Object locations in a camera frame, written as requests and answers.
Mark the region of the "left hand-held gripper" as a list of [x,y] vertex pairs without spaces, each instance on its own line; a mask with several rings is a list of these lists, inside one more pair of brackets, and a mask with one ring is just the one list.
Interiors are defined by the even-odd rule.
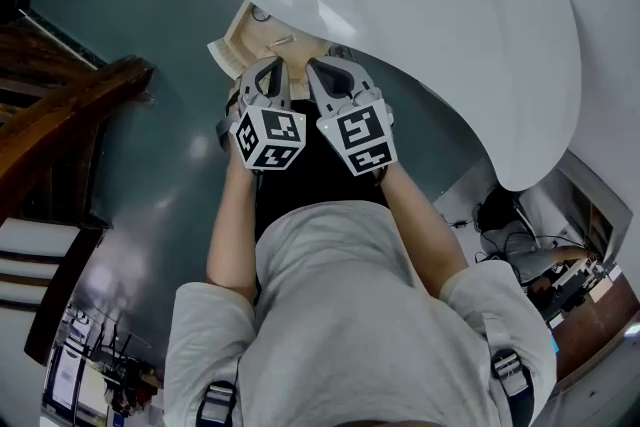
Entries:
[[[262,98],[272,107],[259,106]],[[242,107],[241,101],[248,105]],[[276,56],[256,61],[242,74],[240,89],[230,96],[226,116],[216,126],[221,148],[235,147],[253,172],[286,170],[306,145],[306,116],[286,110],[290,102],[286,62]]]

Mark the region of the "person's grey t-shirt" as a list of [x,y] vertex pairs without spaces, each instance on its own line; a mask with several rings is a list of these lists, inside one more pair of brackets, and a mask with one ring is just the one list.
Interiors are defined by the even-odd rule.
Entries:
[[502,261],[421,289],[390,212],[322,203],[272,223],[256,247],[257,303],[207,283],[176,293],[164,381],[167,427],[195,427],[206,387],[236,387],[239,427],[422,420],[502,427],[491,356],[514,351],[541,410],[556,380],[551,335]]

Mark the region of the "small wooden drawer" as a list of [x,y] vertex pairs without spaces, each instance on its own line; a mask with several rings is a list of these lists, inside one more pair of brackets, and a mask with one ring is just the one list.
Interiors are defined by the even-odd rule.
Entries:
[[[328,55],[349,61],[354,59],[348,47],[297,30],[273,16],[264,23],[256,22],[251,16],[253,5],[244,1],[225,35],[207,45],[215,62],[231,79],[237,79],[262,58],[278,56],[288,66],[291,98],[308,100],[311,94],[305,65],[310,58]],[[294,34],[297,41],[272,49],[267,47],[289,34]]]

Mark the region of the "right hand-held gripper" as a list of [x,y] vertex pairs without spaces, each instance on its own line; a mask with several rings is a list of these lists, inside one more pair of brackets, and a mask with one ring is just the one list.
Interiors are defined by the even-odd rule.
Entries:
[[354,176],[397,161],[393,114],[361,65],[322,56],[305,72],[321,115],[316,126]]

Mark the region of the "brown wooden chair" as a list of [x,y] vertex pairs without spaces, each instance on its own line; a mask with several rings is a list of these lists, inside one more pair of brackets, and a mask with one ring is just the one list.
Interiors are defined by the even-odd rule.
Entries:
[[26,17],[0,24],[0,226],[13,219],[78,231],[52,277],[0,272],[0,284],[44,291],[40,304],[0,299],[0,309],[33,314],[24,352],[41,366],[107,229],[90,206],[106,120],[144,95],[153,72],[138,56],[104,64]]

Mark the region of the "person's black trousers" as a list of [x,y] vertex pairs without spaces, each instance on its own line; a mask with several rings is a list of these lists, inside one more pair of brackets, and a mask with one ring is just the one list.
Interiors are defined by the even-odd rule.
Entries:
[[293,109],[306,116],[306,145],[284,171],[265,171],[257,182],[255,238],[286,214],[310,205],[335,201],[368,201],[386,206],[381,186],[371,172],[354,176],[319,132],[314,102],[296,100]]

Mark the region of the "white round table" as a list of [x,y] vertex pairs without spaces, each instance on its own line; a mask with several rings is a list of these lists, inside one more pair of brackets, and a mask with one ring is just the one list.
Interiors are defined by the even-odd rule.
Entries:
[[500,184],[527,189],[568,148],[581,100],[570,0],[249,0],[410,75],[454,109]]

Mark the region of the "person's left forearm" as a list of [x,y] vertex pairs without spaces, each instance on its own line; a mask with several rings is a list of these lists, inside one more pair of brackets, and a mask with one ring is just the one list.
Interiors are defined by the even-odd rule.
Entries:
[[257,293],[254,178],[233,150],[206,266],[209,283],[239,294],[250,304]]

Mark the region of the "person's right forearm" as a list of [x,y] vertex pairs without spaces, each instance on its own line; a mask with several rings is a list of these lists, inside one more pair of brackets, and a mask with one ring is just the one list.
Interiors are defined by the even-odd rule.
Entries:
[[381,188],[418,278],[439,297],[444,285],[468,267],[458,239],[398,162],[387,168]]

